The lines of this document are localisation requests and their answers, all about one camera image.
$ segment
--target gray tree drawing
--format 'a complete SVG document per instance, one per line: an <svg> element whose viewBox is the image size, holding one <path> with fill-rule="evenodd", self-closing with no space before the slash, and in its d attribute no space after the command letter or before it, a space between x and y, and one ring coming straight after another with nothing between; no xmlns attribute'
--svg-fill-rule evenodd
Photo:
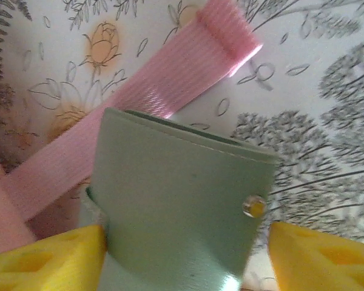
<svg viewBox="0 0 364 291"><path fill-rule="evenodd" d="M364 207L364 170L342 170L313 118L293 110L271 118L244 113L232 137L281 155L255 250L266 245L268 227L278 220L364 241L364 213L354 211Z"/></svg>
<svg viewBox="0 0 364 291"><path fill-rule="evenodd" d="M8 120L5 117L13 107L15 92L8 83L0 82L0 132L5 131ZM20 165L21 161L14 154L9 153L2 146L0 140L0 163L4 170L8 173L15 167Z"/></svg>
<svg viewBox="0 0 364 291"><path fill-rule="evenodd" d="M294 21L298 27L300 39L338 39L350 37L361 31L364 25L364 0L237 0L238 6L244 11L244 17L255 32L267 23L289 15L302 15L303 20ZM347 12L342 14L342 7ZM293 36L290 32L278 32L278 43L282 45ZM275 74L297 76L307 70L310 64L299 64L286 71L277 70L275 64L259 64L252 59L249 62L251 73L241 78L237 84L245 84L254 80L264 90L273 91L269 79Z"/></svg>
<svg viewBox="0 0 364 291"><path fill-rule="evenodd" d="M336 157L351 166L364 166L364 43L340 57L320 82L322 98L335 106L322 115L323 125L336 132Z"/></svg>

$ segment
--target printed flower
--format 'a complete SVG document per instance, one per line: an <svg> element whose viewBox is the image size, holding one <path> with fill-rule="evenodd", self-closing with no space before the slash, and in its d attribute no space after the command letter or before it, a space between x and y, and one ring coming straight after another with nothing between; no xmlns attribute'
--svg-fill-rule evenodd
<svg viewBox="0 0 364 291"><path fill-rule="evenodd" d="M13 136L20 149L25 150L26 148L30 147L34 141L34 138L39 136L35 132L29 132L31 119L29 119L24 126L19 126L12 117L9 117L9 120L9 129L5 131L5 134Z"/></svg>
<svg viewBox="0 0 364 291"><path fill-rule="evenodd" d="M49 131L48 142L52 142L64 132L71 129L86 115L87 113L84 109L77 108L75 106L71 106L71 109L68 111L63 111L61 114L57 114Z"/></svg>
<svg viewBox="0 0 364 291"><path fill-rule="evenodd" d="M111 23L102 23L97 26L92 38L84 35L89 41L89 54L80 65L91 63L94 67L105 67L107 62L116 56L119 48L119 34L116 26Z"/></svg>

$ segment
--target metal snap button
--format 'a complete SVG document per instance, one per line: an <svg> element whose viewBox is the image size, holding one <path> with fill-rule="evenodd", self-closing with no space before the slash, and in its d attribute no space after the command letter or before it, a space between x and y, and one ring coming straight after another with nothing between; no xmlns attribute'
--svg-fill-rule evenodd
<svg viewBox="0 0 364 291"><path fill-rule="evenodd" d="M265 213L266 202L262 197L254 195L249 196L243 203L243 213L249 217L262 217Z"/></svg>

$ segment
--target pink strap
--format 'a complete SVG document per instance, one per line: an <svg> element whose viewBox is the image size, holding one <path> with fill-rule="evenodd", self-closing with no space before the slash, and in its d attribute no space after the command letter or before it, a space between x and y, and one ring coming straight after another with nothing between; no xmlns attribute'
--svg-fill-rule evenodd
<svg viewBox="0 0 364 291"><path fill-rule="evenodd" d="M197 16L104 104L3 178L23 221L90 176L106 107L168 118L260 49L233 2L209 0Z"/></svg>
<svg viewBox="0 0 364 291"><path fill-rule="evenodd" d="M0 253L34 242L35 237L25 226L18 209L0 185Z"/></svg>

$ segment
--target orange flower illustration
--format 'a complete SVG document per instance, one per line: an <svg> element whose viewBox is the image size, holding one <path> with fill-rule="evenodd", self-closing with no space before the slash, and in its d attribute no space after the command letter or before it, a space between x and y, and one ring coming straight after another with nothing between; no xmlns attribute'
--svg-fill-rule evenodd
<svg viewBox="0 0 364 291"><path fill-rule="evenodd" d="M80 65L89 63L100 70L100 67L106 67L110 60L120 55L117 53L120 39L115 25L108 22L99 24L92 38L84 36L89 42L89 52Z"/></svg>
<svg viewBox="0 0 364 291"><path fill-rule="evenodd" d="M12 117L9 118L10 120L10 129L5 131L6 135L12 135L15 137L18 147L22 150L30 147L33 143L34 137L39 136L34 132L29 132L28 128L31 123L31 119L29 119L25 126L18 126Z"/></svg>
<svg viewBox="0 0 364 291"><path fill-rule="evenodd" d="M188 5L183 7L183 9L179 12L178 18L178 26L182 28L186 26L191 20L195 18L197 11L199 11L199 7L197 5Z"/></svg>
<svg viewBox="0 0 364 291"><path fill-rule="evenodd" d="M57 114L52 124L49 135L48 142L52 142L54 139L62 135L64 132L71 129L78 121L83 119L87 115L85 109L77 108L71 105L71 110L62 111L62 113Z"/></svg>

